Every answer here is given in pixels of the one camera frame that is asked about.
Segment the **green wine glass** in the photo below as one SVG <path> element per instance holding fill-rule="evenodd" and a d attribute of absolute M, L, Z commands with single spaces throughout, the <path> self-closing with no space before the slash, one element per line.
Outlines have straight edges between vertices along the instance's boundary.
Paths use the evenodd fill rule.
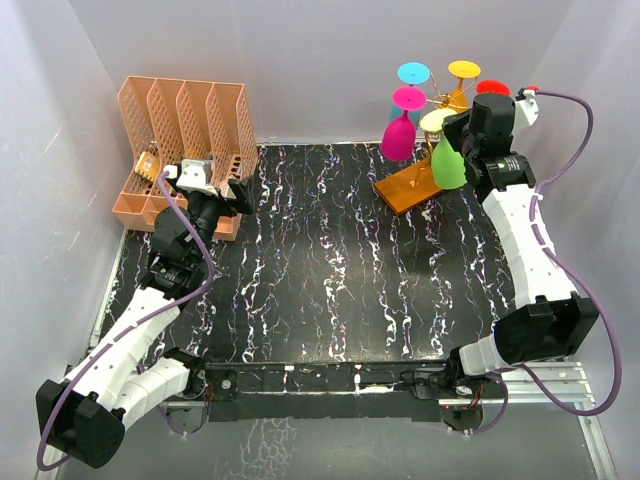
<path fill-rule="evenodd" d="M 466 184 L 465 166 L 462 156 L 456 152 L 444 134 L 444 120 L 457 112 L 450 108 L 440 108 L 424 115 L 419 127 L 426 134 L 437 134 L 438 144 L 431 153 L 431 170 L 437 187 L 454 190 Z"/>

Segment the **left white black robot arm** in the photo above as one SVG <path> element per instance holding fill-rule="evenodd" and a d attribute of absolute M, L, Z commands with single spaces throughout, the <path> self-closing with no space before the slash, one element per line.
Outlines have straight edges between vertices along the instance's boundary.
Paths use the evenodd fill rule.
<path fill-rule="evenodd" d="M 167 398 L 200 396 L 207 376 L 198 361 L 176 352 L 141 374 L 135 369 L 159 334 L 214 277 L 210 254 L 218 221 L 255 211 L 253 176 L 231 177 L 232 197 L 185 174 L 158 178 L 168 205 L 157 214 L 147 271 L 125 311 L 87 357 L 63 380 L 36 393 L 41 471 L 71 458 L 97 469 L 108 463 L 127 430 Z"/>

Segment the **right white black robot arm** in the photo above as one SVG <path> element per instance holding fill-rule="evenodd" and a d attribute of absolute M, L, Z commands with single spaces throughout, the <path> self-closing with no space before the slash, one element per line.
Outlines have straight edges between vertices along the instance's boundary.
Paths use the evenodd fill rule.
<path fill-rule="evenodd" d="M 516 111 L 512 97 L 481 93 L 470 110 L 444 122 L 444 136 L 462 155 L 467 181 L 498 234 L 515 289 L 515 311 L 491 334 L 452 351 L 445 381 L 460 397 L 490 372 L 575 354 L 599 316 L 549 257 L 554 246 L 536 216 L 533 170 L 511 148 Z"/>

